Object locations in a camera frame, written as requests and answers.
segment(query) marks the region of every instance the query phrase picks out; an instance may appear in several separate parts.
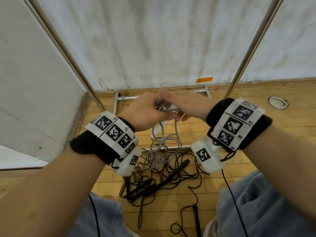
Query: orange tape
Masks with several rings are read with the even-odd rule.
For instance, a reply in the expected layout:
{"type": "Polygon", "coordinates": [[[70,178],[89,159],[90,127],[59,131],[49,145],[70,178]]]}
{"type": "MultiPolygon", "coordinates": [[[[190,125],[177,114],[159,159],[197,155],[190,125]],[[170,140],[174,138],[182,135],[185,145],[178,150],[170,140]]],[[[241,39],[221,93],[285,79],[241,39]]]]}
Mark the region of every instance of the orange tape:
{"type": "Polygon", "coordinates": [[[197,79],[196,83],[208,82],[208,81],[212,81],[212,80],[213,80],[213,77],[200,78],[200,79],[197,79]]]}

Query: black wristband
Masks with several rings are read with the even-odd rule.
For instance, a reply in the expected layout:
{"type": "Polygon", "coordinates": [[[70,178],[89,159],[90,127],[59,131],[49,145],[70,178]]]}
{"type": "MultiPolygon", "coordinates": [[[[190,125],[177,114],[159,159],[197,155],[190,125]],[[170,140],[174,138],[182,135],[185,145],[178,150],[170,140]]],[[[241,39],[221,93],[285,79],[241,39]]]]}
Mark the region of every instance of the black wristband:
{"type": "MultiPolygon", "coordinates": [[[[120,118],[133,132],[134,128],[123,118],[120,118]]],[[[70,141],[70,147],[73,151],[79,154],[95,154],[104,163],[110,165],[116,158],[120,156],[111,147],[104,143],[100,138],[95,136],[90,131],[85,131],[81,135],[70,141]]]]}
{"type": "MultiPolygon", "coordinates": [[[[214,130],[214,127],[219,122],[221,116],[229,107],[231,103],[234,102],[233,98],[226,98],[217,103],[213,109],[209,112],[206,118],[206,123],[211,127],[208,131],[207,135],[210,137],[211,132],[214,130]]],[[[246,148],[254,139],[256,139],[263,131],[265,131],[271,124],[272,119],[266,115],[262,115],[259,120],[253,125],[251,131],[247,134],[247,136],[243,139],[238,149],[243,150],[246,148]]]]}

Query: person's left arm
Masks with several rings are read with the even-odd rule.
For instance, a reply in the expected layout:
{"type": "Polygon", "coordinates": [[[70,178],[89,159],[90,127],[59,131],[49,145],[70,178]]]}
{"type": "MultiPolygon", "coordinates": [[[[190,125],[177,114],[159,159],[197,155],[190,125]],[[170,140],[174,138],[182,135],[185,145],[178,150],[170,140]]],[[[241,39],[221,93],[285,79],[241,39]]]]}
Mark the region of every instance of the person's left arm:
{"type": "MultiPolygon", "coordinates": [[[[118,116],[135,131],[172,119],[173,113],[155,109],[159,98],[146,92],[118,116]]],[[[0,199],[0,235],[68,235],[104,166],[96,155],[62,153],[0,199]]]]}

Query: black and white square pattern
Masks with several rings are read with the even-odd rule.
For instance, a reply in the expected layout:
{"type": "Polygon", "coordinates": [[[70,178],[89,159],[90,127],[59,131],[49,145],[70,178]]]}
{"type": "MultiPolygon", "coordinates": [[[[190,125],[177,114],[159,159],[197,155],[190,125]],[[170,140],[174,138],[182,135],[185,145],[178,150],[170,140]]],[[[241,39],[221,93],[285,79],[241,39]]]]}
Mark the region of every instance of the black and white square pattern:
{"type": "Polygon", "coordinates": [[[254,104],[252,104],[252,103],[250,103],[249,101],[246,101],[246,100],[245,100],[242,104],[243,104],[244,106],[246,106],[246,107],[252,109],[252,110],[255,110],[255,109],[258,108],[256,105],[254,105],[254,104]]]}
{"type": "Polygon", "coordinates": [[[102,131],[104,131],[110,124],[112,124],[113,121],[111,121],[109,118],[102,116],[101,119],[95,123],[97,127],[99,127],[102,131]]]}
{"type": "Polygon", "coordinates": [[[92,121],[90,121],[91,124],[93,124],[101,115],[98,115],[96,118],[94,118],[92,121]]]}
{"type": "Polygon", "coordinates": [[[128,134],[125,134],[120,141],[118,142],[118,144],[125,149],[125,147],[132,141],[132,139],[128,136],[128,134]]]}
{"type": "Polygon", "coordinates": [[[132,149],[134,149],[134,147],[135,147],[135,144],[134,144],[134,142],[133,142],[133,143],[131,143],[131,145],[130,145],[129,147],[127,147],[127,149],[125,150],[125,152],[128,154],[129,152],[132,151],[132,149]]]}
{"type": "Polygon", "coordinates": [[[239,107],[237,107],[237,109],[233,112],[233,115],[243,119],[243,120],[247,120],[251,114],[253,113],[252,110],[243,107],[242,105],[240,105],[239,107]]]}
{"type": "Polygon", "coordinates": [[[207,151],[206,151],[205,148],[203,148],[203,149],[197,151],[197,155],[199,156],[199,158],[200,158],[200,160],[201,160],[202,162],[205,161],[205,160],[207,160],[207,159],[210,159],[210,158],[211,158],[211,156],[207,153],[207,151]]]}
{"type": "Polygon", "coordinates": [[[226,133],[225,131],[221,131],[217,139],[219,139],[221,142],[229,146],[232,140],[234,139],[234,137],[226,133]]]}
{"type": "Polygon", "coordinates": [[[223,126],[224,129],[227,131],[237,134],[237,132],[240,130],[242,127],[243,123],[241,121],[238,121],[232,117],[229,117],[225,125],[223,126]]]}
{"type": "Polygon", "coordinates": [[[124,132],[116,125],[112,125],[106,134],[114,141],[117,141],[124,132]]]}
{"type": "Polygon", "coordinates": [[[137,161],[138,161],[138,156],[134,155],[131,162],[130,162],[130,165],[132,165],[132,166],[136,165],[137,161]]]}

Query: person's left hand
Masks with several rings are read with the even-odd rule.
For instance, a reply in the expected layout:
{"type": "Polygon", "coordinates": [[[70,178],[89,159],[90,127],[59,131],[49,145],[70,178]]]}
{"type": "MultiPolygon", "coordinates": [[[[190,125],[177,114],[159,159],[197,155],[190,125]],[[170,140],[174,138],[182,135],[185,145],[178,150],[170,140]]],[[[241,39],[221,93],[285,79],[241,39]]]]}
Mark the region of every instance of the person's left hand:
{"type": "Polygon", "coordinates": [[[136,131],[146,131],[157,123],[174,119],[173,112],[155,109],[155,102],[161,99],[158,94],[145,92],[135,99],[118,117],[128,121],[136,131]]]}

